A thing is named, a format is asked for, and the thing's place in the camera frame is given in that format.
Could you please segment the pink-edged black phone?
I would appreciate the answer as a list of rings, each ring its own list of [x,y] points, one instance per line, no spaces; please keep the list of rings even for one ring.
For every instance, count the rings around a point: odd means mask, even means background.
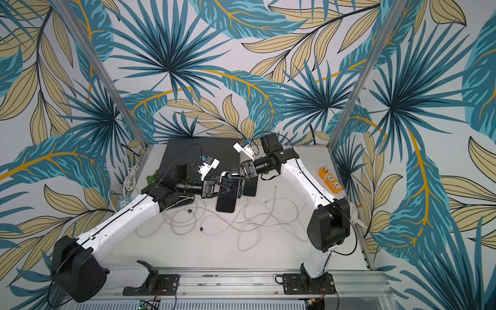
[[[217,197],[216,211],[220,213],[233,213],[238,197],[240,180],[228,176],[221,177],[220,195]]]

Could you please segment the white-edged black phone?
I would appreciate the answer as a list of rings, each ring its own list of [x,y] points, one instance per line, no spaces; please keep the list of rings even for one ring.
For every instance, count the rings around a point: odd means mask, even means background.
[[[255,197],[257,195],[258,178],[252,178],[244,181],[242,194],[247,197]]]

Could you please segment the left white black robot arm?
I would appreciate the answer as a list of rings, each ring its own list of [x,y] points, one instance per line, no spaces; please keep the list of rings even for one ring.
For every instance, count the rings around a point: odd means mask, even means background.
[[[85,302],[102,290],[122,288],[151,295],[163,289],[158,270],[144,260],[131,265],[108,265],[104,258],[138,226],[169,207],[178,207],[188,197],[211,198],[230,188],[218,180],[184,181],[160,179],[148,185],[131,203],[102,224],[77,237],[64,236],[54,246],[51,284],[57,285],[74,301]]]

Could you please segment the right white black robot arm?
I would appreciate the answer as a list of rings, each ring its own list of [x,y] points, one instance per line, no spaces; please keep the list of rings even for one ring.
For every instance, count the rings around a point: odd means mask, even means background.
[[[276,133],[268,133],[261,138],[265,156],[258,159],[254,158],[248,142],[236,142],[233,148],[244,153],[249,160],[243,161],[227,175],[250,180],[276,171],[312,207],[313,213],[306,229],[312,248],[300,267],[300,282],[305,290],[310,291],[323,286],[331,254],[350,236],[350,203],[321,186],[305,168],[295,149],[283,148],[278,137]]]

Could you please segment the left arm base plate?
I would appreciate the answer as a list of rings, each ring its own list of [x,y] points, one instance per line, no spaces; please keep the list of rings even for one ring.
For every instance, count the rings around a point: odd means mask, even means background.
[[[166,296],[172,297],[177,293],[180,275],[158,274],[151,275],[145,283],[137,288],[126,287],[123,295],[129,297]]]

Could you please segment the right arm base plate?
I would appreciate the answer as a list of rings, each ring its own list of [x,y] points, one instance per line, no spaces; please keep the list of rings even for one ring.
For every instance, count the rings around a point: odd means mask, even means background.
[[[282,274],[285,295],[334,295],[337,291],[333,277],[325,272],[318,278],[308,278],[299,273]]]

